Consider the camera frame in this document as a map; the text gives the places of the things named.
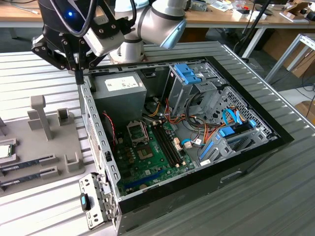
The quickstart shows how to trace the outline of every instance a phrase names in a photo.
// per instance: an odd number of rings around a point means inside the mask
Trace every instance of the blue connector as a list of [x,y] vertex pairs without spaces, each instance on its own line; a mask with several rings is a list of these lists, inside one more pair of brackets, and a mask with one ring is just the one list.
[[256,122],[253,119],[250,120],[250,124],[251,124],[251,126],[253,128],[257,125]]
[[235,131],[230,126],[228,126],[220,129],[219,133],[221,134],[222,137],[225,137],[227,135],[234,134]]

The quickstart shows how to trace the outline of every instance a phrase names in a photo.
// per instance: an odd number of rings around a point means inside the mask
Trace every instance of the red wire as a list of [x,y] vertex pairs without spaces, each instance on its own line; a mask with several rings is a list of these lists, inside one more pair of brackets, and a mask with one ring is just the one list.
[[115,146],[115,137],[116,137],[116,135],[115,135],[115,128],[114,128],[113,121],[112,121],[112,119],[111,119],[106,113],[103,113],[103,115],[106,116],[106,117],[109,119],[109,122],[110,122],[110,124],[112,125],[113,138],[114,138],[114,140],[113,140],[113,145]]

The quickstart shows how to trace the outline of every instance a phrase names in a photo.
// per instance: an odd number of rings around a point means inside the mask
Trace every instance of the cardboard box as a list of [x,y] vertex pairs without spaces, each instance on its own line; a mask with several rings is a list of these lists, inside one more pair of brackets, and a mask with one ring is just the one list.
[[[304,101],[297,105],[295,105],[295,108],[304,116],[306,116],[307,111],[309,110],[311,101]],[[315,101],[313,102],[309,115],[307,116],[307,119],[312,123],[315,124]]]
[[[275,60],[279,60],[280,57],[284,54],[293,40],[299,33],[315,33],[315,29],[276,29],[269,40],[265,43],[263,50],[272,56]],[[295,59],[299,52],[304,48],[305,44],[300,43],[297,48],[292,52],[292,54],[284,61],[284,67],[288,67],[290,63]],[[301,61],[301,65],[297,69],[293,70],[293,74],[296,77],[302,77],[304,72],[309,68],[310,64],[313,62],[313,59],[310,59],[315,55],[315,52]],[[315,67],[310,68],[305,75],[305,78],[313,75],[315,73]]]

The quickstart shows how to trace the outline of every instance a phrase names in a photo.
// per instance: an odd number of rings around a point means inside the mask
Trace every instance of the metal bracket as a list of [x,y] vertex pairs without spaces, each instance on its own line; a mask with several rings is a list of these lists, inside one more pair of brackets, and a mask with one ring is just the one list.
[[91,206],[90,209],[84,209],[87,210],[86,217],[89,229],[117,217],[117,206],[110,185],[102,179],[106,178],[96,173],[90,173],[79,180],[81,193],[87,196],[85,201],[89,201]]

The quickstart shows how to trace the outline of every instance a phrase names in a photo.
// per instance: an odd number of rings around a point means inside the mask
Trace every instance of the blue plastic clip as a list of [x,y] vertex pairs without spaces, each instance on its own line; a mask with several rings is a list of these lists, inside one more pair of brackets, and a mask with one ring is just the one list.
[[200,78],[195,76],[193,70],[190,69],[186,64],[177,64],[174,67],[187,85],[197,84],[202,81]]

